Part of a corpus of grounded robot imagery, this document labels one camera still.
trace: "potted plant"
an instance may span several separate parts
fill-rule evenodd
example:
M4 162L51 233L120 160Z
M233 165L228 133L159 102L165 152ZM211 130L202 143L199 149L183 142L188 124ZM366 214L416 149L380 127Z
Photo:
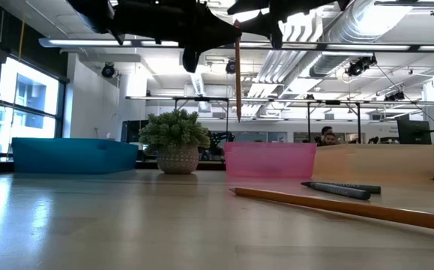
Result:
M148 145L145 152L157 152L158 167L165 173L192 173L199 163L198 147L210 146L208 129L196 121L198 116L185 109L148 116L139 141Z

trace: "man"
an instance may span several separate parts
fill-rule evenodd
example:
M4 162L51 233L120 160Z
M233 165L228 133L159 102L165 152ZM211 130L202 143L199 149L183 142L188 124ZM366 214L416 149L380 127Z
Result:
M334 132L334 129L332 127L330 127L330 126L323 127L322 128L322 135L315 137L315 143L318 146L323 146L323 138L325 137L325 134L333 133L333 132Z
M337 136L334 133L328 132L323 137L322 146L335 146L337 144Z
M322 136L324 137L326 134L333 133L334 129L330 126L326 126L322 128Z

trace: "beige container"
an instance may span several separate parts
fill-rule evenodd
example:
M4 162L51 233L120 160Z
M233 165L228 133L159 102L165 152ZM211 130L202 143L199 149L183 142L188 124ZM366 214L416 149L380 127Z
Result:
M318 147L314 179L417 181L434 175L434 145L334 145Z

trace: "green plant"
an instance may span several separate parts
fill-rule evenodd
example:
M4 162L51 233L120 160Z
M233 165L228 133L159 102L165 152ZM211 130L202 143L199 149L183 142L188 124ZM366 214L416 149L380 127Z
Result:
M146 152L161 149L178 149L181 146L210 147L208 129L197 122L197 112L185 109L166 112L159 116L150 114L149 123L140 130L140 142L148 144Z

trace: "blue plastic container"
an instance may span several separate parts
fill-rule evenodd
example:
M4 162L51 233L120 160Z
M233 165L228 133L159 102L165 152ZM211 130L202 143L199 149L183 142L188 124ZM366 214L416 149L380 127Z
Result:
M13 138L15 173L104 174L134 170L138 146L107 139Z

